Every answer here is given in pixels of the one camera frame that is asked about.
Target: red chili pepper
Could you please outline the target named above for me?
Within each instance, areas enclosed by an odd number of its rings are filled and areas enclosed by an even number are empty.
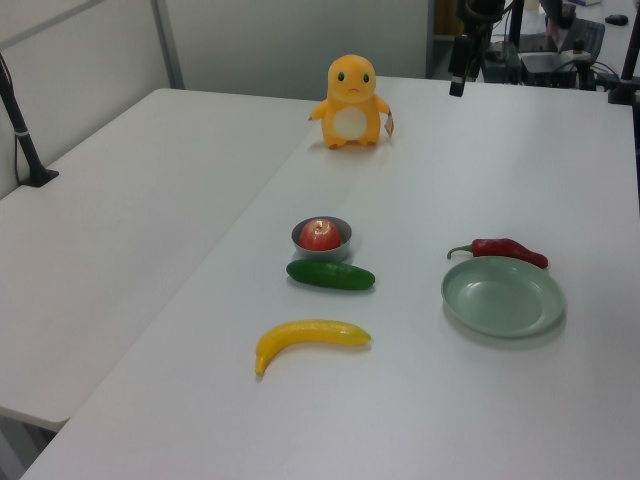
[[[471,252],[474,257],[497,256],[517,258],[518,260],[532,263],[542,269],[547,268],[549,265],[549,260],[547,260],[547,257],[544,255],[527,250],[518,242],[508,238],[477,239],[474,240],[471,245],[449,250],[447,258],[451,258],[451,254],[457,250]]]

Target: charmander plush toy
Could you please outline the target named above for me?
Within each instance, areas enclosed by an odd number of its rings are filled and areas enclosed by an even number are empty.
[[[375,145],[380,137],[380,112],[388,115],[385,130],[393,134],[387,102],[376,95],[376,73],[366,58],[345,55],[331,64],[327,98],[311,112],[309,120],[322,119],[327,147],[347,142]]]

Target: yellow banana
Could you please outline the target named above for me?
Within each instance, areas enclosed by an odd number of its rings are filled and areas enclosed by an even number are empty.
[[[256,373],[264,375],[269,362],[280,350],[302,342],[325,342],[337,345],[365,345],[371,335],[357,325],[336,320],[298,320],[287,322],[265,333],[256,346]]]

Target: table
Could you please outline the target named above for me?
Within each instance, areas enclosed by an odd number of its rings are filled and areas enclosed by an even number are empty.
[[[316,124],[24,480],[636,478],[631,111],[593,92],[448,89],[380,79],[396,132],[375,149],[329,151]],[[351,223],[374,291],[287,278],[291,228],[314,215]],[[443,313],[440,282],[468,258],[446,252],[502,236],[545,253],[564,290],[566,320],[542,336]],[[258,381],[258,338],[313,317],[362,326],[371,348],[291,348]]]
[[[311,125],[312,102],[159,90],[0,202],[0,414],[59,430]]]

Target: red apple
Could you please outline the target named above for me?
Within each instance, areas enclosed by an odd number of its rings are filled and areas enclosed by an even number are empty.
[[[340,232],[335,223],[314,218],[302,228],[298,244],[307,250],[332,250],[340,246]]]

